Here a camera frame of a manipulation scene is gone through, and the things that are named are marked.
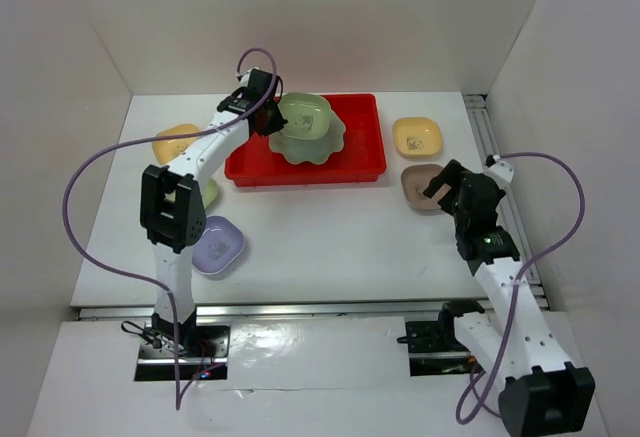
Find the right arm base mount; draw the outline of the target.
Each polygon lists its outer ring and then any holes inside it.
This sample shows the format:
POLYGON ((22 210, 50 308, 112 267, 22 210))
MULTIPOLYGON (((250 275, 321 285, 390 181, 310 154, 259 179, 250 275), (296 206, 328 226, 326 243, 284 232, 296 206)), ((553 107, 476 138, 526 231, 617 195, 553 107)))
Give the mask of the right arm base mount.
POLYGON ((396 338, 408 352, 411 377, 469 374, 475 359, 456 343, 448 343, 436 321, 406 321, 396 338))

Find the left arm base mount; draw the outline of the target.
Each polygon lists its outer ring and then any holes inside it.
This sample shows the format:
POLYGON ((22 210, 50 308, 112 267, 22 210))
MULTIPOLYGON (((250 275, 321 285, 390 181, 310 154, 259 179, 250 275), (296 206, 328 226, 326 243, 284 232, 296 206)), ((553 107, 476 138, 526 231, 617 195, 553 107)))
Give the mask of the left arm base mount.
MULTIPOLYGON (((163 382, 174 380, 174 342, 150 325, 125 320, 120 329, 139 338, 134 380, 163 382)), ((177 347, 180 380, 226 380, 231 328, 228 325, 205 325, 198 329, 196 340, 177 347)))

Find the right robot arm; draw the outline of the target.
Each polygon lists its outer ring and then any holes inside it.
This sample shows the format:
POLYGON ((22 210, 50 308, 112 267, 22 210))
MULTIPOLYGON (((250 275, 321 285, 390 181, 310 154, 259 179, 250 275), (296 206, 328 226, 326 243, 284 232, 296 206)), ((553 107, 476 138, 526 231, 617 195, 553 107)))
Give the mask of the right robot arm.
POLYGON ((475 173, 450 160, 423 194, 436 198, 454 220, 457 251, 485 291, 494 314, 476 301, 455 300, 441 308, 436 336, 448 349, 463 347, 475 360, 470 382, 455 410, 466 425, 498 398, 497 416, 511 436, 553 436, 583 429, 595 393, 595 380, 577 366, 548 327, 525 277, 540 259, 568 242, 584 219, 584 191, 569 232, 529 260, 522 260, 497 208, 514 170, 511 155, 490 155, 475 173))

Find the large green scalloped bowl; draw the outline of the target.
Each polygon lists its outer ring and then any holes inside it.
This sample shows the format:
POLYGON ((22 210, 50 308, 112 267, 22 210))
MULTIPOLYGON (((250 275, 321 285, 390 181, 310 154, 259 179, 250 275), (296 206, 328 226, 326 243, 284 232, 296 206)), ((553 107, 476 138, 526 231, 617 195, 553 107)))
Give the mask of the large green scalloped bowl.
POLYGON ((322 165, 333 154, 344 149, 344 135, 346 126, 338 115, 332 111, 330 114, 327 133, 316 140, 299 140, 274 133, 269 136, 269 149, 281 154, 292 165, 312 163, 322 165))

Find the brown square plate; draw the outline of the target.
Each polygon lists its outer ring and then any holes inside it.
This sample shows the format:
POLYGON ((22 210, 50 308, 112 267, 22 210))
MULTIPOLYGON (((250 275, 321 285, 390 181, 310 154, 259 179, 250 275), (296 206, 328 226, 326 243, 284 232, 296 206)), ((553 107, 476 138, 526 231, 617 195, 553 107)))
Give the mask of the brown square plate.
POLYGON ((401 185, 408 205, 415 211, 440 211, 436 200, 424 196, 424 190, 443 167, 438 164, 419 164, 407 167, 401 173, 401 185))

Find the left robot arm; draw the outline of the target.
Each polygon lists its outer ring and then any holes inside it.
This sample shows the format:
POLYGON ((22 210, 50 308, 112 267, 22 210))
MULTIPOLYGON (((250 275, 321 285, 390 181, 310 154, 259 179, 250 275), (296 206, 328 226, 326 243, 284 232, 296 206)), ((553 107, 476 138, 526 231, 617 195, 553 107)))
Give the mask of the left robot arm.
POLYGON ((286 123, 275 102, 276 74, 254 68, 239 82, 216 107, 207 135, 169 164, 150 165, 142 174, 140 222, 153 246, 156 279, 163 285, 152 328, 176 356, 189 354, 197 344, 192 256, 206 227, 204 186, 252 134, 267 136, 286 123))

